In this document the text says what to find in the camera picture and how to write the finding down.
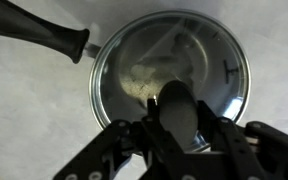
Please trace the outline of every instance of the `stainless steel pot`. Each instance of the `stainless steel pot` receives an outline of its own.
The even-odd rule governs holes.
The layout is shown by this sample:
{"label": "stainless steel pot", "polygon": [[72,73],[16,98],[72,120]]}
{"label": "stainless steel pot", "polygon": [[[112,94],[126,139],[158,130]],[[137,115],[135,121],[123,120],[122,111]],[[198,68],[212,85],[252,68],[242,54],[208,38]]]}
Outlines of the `stainless steel pot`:
{"label": "stainless steel pot", "polygon": [[[89,94],[94,114],[104,128],[111,121],[139,121],[146,100],[157,98],[169,81],[187,84],[217,116],[237,122],[249,96],[247,58],[232,33],[216,20],[183,10],[141,17],[115,33],[104,47],[87,44],[89,31],[76,31],[42,20],[6,0],[0,0],[0,35],[55,49],[78,63],[83,48],[96,57]],[[207,142],[193,124],[161,122],[177,133],[192,129],[187,151],[202,150]]]}

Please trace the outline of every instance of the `pot handle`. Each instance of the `pot handle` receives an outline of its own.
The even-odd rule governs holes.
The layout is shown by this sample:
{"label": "pot handle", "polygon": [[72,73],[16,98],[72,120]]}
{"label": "pot handle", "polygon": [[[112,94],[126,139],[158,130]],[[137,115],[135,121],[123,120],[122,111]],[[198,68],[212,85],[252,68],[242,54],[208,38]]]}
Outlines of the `pot handle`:
{"label": "pot handle", "polygon": [[37,43],[59,51],[77,64],[89,30],[73,30],[43,20],[7,0],[0,0],[0,35]]}

